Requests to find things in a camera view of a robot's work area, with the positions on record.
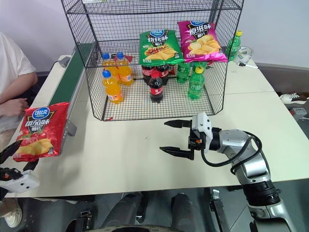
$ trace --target plastic bottle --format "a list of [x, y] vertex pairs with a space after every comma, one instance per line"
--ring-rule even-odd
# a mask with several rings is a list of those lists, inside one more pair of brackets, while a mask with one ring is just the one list
[[185, 83], [189, 79], [190, 72], [190, 64], [189, 63], [179, 63], [177, 69], [176, 80], [178, 83]]
[[133, 83], [132, 70], [128, 66], [128, 64], [129, 61], [127, 60], [127, 58], [125, 58], [124, 54], [122, 52], [118, 52], [116, 65], [123, 65], [117, 66], [120, 76], [120, 83], [126, 86], [129, 86]]
[[144, 82], [148, 85], [150, 78], [151, 78], [151, 73], [155, 70], [155, 66], [142, 65], [141, 68], [142, 68], [142, 72], [143, 72]]
[[108, 53], [102, 53], [102, 59], [102, 65], [104, 66], [104, 70], [110, 71], [112, 76], [116, 77], [119, 82], [120, 76], [115, 61], [113, 59], [110, 59], [110, 55]]
[[188, 97], [192, 100], [199, 99], [204, 86], [204, 68], [197, 66], [195, 72], [192, 72], [192, 76], [189, 80]]
[[163, 99], [163, 81], [160, 78], [160, 72], [154, 71], [151, 73], [149, 81], [150, 99], [152, 102], [160, 103]]
[[235, 36], [230, 39], [227, 44], [226, 53], [229, 55], [228, 61], [231, 61], [235, 58], [236, 52], [240, 49], [240, 37], [242, 36], [242, 31], [238, 30], [235, 33]]
[[111, 75], [111, 72], [104, 70], [102, 72], [103, 80], [102, 84], [105, 86], [105, 92], [112, 103], [119, 104], [124, 100], [121, 88], [118, 84], [118, 81], [115, 77]]
[[156, 69], [157, 71], [160, 72], [159, 77], [162, 79], [163, 85], [166, 85], [169, 80], [169, 65], [164, 64], [164, 65], [156, 66]]
[[129, 61], [125, 58], [123, 52], [117, 52], [116, 65], [128, 65]]
[[204, 71], [205, 71], [205, 69], [207, 67], [207, 62], [206, 61], [205, 62], [193, 62], [192, 72], [195, 72], [196, 67], [203, 67]]

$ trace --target potato chip bag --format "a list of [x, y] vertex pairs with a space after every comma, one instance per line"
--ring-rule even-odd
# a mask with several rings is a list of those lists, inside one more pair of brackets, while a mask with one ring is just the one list
[[140, 34], [140, 65], [159, 66], [183, 62], [174, 30], [153, 30]]
[[185, 62], [227, 62], [216, 36], [215, 24], [204, 21], [178, 22]]
[[32, 162], [59, 155], [68, 106], [68, 102], [63, 102], [27, 109], [16, 139], [22, 142], [13, 159]]

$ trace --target pink chip bag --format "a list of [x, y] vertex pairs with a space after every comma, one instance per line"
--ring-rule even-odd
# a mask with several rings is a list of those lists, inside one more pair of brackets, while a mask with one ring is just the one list
[[227, 58], [218, 43], [215, 24], [204, 21], [178, 22], [185, 62], [219, 61]]

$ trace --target bottle label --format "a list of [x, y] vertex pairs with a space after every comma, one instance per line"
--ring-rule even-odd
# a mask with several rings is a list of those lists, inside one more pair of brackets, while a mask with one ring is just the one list
[[128, 81], [130, 81], [130, 80], [132, 80], [131, 75], [128, 75], [128, 76], [121, 76], [121, 81], [122, 81], [122, 82], [128, 82]]
[[239, 46], [237, 46], [237, 47], [232, 46], [231, 52], [232, 52], [232, 53], [235, 53], [235, 52], [237, 52], [239, 49], [240, 49]]
[[188, 73], [189, 72], [189, 68], [187, 67], [181, 67], [180, 65], [178, 65], [178, 72], [179, 73]]
[[153, 69], [151, 69], [151, 70], [143, 69], [143, 74], [144, 74], [145, 76], [151, 76], [152, 71], [153, 71]]
[[150, 93], [152, 95], [160, 95], [161, 93], [163, 93], [163, 86], [161, 88], [149, 88]]
[[166, 70], [164, 72], [160, 72], [160, 77], [166, 77], [169, 74], [169, 70]]
[[107, 94], [107, 97], [111, 100], [111, 101], [117, 101], [120, 100], [122, 97], [122, 92], [120, 91], [120, 93], [114, 94], [114, 95], [109, 95]]
[[189, 85], [189, 88], [193, 91], [199, 91], [203, 88], [203, 85], [193, 85], [193, 84], [190, 84]]

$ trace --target cola bottle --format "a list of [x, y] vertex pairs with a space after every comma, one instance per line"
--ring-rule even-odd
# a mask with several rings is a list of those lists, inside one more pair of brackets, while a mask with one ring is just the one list
[[149, 81], [150, 99], [152, 102], [160, 103], [163, 99], [163, 81], [160, 72], [153, 71]]
[[155, 70], [155, 66], [142, 65], [141, 68], [142, 68], [142, 71], [143, 71], [144, 82], [146, 84], [148, 84], [149, 81], [150, 81], [150, 78], [151, 78], [151, 73], [152, 73], [153, 70]]
[[166, 85], [169, 80], [169, 65], [156, 66], [156, 69], [160, 72], [159, 77], [162, 79], [163, 85]]

